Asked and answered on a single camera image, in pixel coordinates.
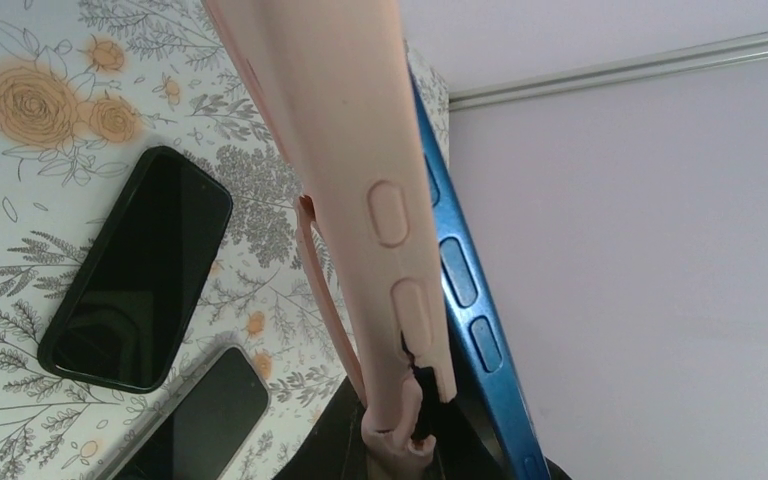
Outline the pink phone case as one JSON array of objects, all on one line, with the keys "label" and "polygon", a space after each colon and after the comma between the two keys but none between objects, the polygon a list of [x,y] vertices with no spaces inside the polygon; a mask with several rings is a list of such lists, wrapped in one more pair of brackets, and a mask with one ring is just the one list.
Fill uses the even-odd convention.
[{"label": "pink phone case", "polygon": [[209,1],[216,32],[299,177],[296,241],[365,412],[372,479],[419,479],[430,369],[457,392],[430,189],[394,1]]}]

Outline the blue phone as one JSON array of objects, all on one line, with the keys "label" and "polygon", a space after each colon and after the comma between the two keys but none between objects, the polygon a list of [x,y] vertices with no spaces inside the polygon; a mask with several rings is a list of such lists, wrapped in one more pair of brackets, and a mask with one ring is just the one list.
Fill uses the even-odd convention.
[{"label": "blue phone", "polygon": [[426,398],[418,432],[437,438],[428,479],[563,479],[548,461],[528,407],[441,148],[413,76],[421,142],[436,225],[441,284],[458,393],[435,400],[430,370],[419,371]]}]

